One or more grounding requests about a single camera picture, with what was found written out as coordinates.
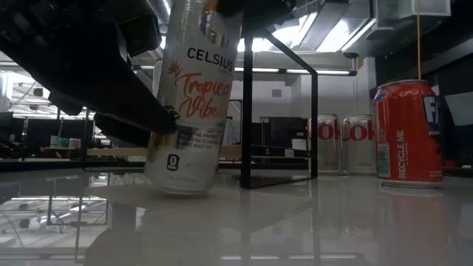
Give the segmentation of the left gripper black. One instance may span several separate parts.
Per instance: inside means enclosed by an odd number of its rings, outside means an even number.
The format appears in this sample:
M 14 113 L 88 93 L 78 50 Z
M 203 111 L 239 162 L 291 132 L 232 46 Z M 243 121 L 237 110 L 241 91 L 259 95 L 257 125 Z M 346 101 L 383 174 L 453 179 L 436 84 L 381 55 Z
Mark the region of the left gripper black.
M 95 111 L 113 147 L 147 147 L 150 132 L 177 129 L 129 63 L 160 42 L 147 1 L 1 2 L 1 51 L 48 88 L 62 112 Z

